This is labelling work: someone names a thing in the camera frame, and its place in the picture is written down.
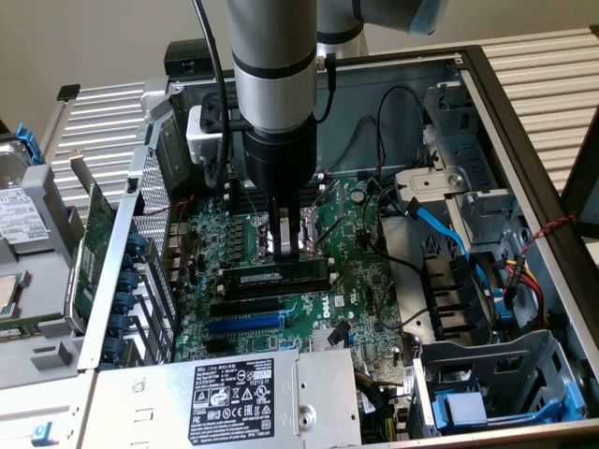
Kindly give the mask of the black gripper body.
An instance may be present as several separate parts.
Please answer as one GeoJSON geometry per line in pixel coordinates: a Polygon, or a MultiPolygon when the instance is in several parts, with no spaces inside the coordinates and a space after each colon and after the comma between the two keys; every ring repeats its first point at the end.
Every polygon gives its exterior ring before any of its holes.
{"type": "Polygon", "coordinates": [[[278,207],[298,201],[300,189],[316,168],[317,123],[314,116],[284,133],[244,131],[245,165],[250,180],[278,207]]]}

